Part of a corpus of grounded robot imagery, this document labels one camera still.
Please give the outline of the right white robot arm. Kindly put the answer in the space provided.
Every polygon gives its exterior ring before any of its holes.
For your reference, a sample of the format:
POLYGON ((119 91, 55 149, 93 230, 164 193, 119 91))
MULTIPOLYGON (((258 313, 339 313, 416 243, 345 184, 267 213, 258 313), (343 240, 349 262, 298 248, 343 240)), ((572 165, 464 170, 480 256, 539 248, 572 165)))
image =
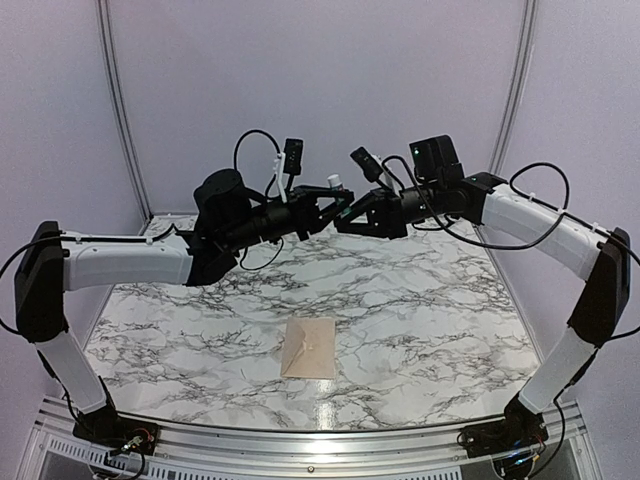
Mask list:
POLYGON ((620 339, 616 328, 630 296, 630 270, 636 255, 622 229, 605 230, 519 190, 513 180, 489 172, 467 176, 453 141, 441 135, 411 144, 411 186, 383 182, 383 161, 365 148, 350 157, 374 189, 337 220, 339 232, 396 239, 410 224, 450 216, 517 239, 502 251, 536 249, 583 280, 584 288, 560 340, 508 406, 495 438, 515 448, 534 431, 539 414, 584 374, 597 352, 620 339))

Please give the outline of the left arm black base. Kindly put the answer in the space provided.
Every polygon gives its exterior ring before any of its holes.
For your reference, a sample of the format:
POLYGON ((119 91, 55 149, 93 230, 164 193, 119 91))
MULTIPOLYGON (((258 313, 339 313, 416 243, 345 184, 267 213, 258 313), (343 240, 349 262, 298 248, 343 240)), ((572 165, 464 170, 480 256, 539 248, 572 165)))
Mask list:
POLYGON ((124 453, 124 446, 136 437, 141 438, 139 444, 131 448, 144 455, 152 455, 155 451, 160 428, 156 423, 122 416, 115 408, 114 401, 106 384, 98 377, 106 395, 106 404, 95 412, 84 414, 78 411, 73 414, 74 437, 94 444, 99 444, 124 453))

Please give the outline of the cream envelope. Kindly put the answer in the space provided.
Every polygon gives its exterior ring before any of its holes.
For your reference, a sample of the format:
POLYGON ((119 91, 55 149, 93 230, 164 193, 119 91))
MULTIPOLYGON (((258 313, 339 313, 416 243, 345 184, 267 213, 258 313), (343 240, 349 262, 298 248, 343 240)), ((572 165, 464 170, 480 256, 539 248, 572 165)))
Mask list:
POLYGON ((333 380, 336 321, 330 317, 292 317, 287 321, 282 345, 283 378, 333 380))

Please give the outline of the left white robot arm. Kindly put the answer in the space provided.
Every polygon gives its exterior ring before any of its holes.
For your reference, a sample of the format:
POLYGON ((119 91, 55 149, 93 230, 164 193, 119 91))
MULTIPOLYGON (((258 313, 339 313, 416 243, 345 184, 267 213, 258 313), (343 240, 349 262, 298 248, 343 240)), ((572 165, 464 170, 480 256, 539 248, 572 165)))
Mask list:
POLYGON ((193 229, 156 236, 96 236, 41 223, 16 252, 15 333, 33 344, 69 393, 86 426, 106 445, 125 438, 108 390, 91 367, 64 312, 64 295, 130 283, 209 286, 238 264, 241 250, 294 233, 301 240, 324 230, 353 201, 349 190, 299 186, 268 199, 248 188, 235 169, 219 170, 194 191, 193 229))

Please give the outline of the green white glue stick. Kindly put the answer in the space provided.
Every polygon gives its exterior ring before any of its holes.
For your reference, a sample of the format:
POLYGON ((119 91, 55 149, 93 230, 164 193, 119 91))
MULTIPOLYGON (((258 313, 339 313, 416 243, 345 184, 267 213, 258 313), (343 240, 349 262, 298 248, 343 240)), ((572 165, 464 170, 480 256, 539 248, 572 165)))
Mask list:
MULTIPOLYGON (((331 174, 327 177, 329 188, 334 191, 344 191, 343 182, 338 174, 331 174)), ((339 218, 344 217, 349 212, 349 201, 343 197, 336 197, 335 203, 340 207, 339 218)))

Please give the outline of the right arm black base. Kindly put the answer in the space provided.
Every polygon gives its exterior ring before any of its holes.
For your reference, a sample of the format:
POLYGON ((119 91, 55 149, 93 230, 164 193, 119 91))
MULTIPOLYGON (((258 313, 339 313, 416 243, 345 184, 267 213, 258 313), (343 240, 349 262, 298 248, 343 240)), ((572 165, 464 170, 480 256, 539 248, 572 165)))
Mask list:
POLYGON ((504 418, 463 427, 457 443, 469 458, 500 454, 545 443, 549 434, 541 413, 534 414, 514 396, 504 409, 504 418))

